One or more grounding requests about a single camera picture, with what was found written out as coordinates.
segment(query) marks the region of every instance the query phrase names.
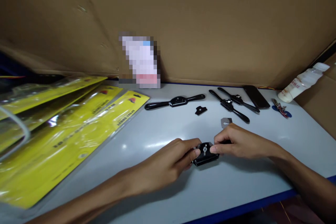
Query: table surface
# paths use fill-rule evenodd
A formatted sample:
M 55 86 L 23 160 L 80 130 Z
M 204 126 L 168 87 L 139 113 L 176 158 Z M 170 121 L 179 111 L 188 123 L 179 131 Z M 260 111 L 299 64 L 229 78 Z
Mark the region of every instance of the table surface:
M 336 175 L 336 141 L 296 102 L 286 104 L 286 110 L 293 116 L 290 119 L 285 119 L 272 108 L 256 114 L 234 103 L 238 111 L 250 118 L 251 122 L 246 124 L 223 108 L 208 92 L 209 89 L 215 90 L 222 98 L 228 98 L 215 86 L 163 84 L 161 89 L 140 90 L 151 97 L 149 102 L 201 93 L 206 98 L 174 108 L 146 111 L 142 107 L 118 134 L 106 140 L 36 206 L 23 211 L 0 205 L 2 223 L 24 223 L 49 211 L 141 162 L 175 138 L 200 138 L 202 142 L 213 142 L 214 136 L 222 130 L 220 121 L 224 117 L 230 117 L 235 124 L 280 144 L 322 176 Z M 225 90 L 241 95 L 245 102 L 252 105 L 242 88 L 225 87 Z M 260 92 L 273 105 L 271 98 L 277 98 L 277 92 Z M 198 106 L 208 110 L 197 116 Z M 192 220 L 214 223 L 231 217 L 230 210 L 241 205 L 272 197 L 274 202 L 277 201 L 274 195 L 291 189 L 288 180 L 268 159 L 245 160 L 223 156 L 212 163 L 193 166 L 177 182 L 161 191 L 124 200 L 92 223 L 165 224 Z M 227 214 L 214 215 L 224 210 L 223 213 Z M 212 218 L 197 220 L 205 216 Z

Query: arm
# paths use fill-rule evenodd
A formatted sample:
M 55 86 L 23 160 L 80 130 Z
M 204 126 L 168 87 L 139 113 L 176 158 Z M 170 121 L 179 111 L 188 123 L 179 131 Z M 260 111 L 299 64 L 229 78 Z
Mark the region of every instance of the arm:
M 230 140 L 232 144 L 220 144 Z M 326 223 L 336 221 L 336 186 L 276 143 L 230 124 L 215 136 L 210 152 L 242 158 L 270 158 L 292 181 L 307 205 Z
M 121 200 L 159 190 L 173 183 L 201 153 L 198 138 L 175 139 L 140 164 L 117 173 L 91 191 L 28 224 L 87 223 Z

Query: plastic bag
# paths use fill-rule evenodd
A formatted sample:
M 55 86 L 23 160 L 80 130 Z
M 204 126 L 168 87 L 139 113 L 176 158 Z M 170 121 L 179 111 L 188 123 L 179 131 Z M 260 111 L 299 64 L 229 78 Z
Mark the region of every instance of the plastic bag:
M 28 127 L 30 131 L 36 129 L 42 123 L 70 106 L 72 103 L 92 91 L 99 84 L 93 84 L 77 90 L 65 96 L 59 97 L 37 107 L 23 111 L 17 116 Z M 21 127 L 10 118 L 0 121 L 0 153 L 6 148 L 20 140 L 24 135 Z
M 13 114 L 28 110 L 76 90 L 105 80 L 106 77 L 67 77 L 51 85 L 26 84 L 0 97 L 0 105 Z M 0 120 L 7 115 L 0 112 Z
M 0 201 L 32 207 L 149 99 L 128 91 L 110 104 L 98 101 L 106 91 L 54 116 L 29 144 L 0 164 Z

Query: plastic bottle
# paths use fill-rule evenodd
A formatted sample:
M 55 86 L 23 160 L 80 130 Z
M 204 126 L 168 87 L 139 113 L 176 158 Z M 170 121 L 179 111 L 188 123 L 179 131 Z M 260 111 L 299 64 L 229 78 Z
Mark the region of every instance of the plastic bottle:
M 296 96 L 313 86 L 328 68 L 329 66 L 326 64 L 320 62 L 316 63 L 313 68 L 309 68 L 305 72 L 299 74 L 284 90 L 282 90 L 278 94 L 279 99 L 286 103 L 291 102 Z

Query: black phone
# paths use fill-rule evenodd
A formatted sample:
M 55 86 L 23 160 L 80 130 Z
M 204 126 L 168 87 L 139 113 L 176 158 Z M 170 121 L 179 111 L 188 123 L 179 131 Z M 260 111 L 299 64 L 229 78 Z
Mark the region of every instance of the black phone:
M 268 109 L 270 107 L 270 104 L 255 86 L 246 85 L 243 88 L 257 108 Z

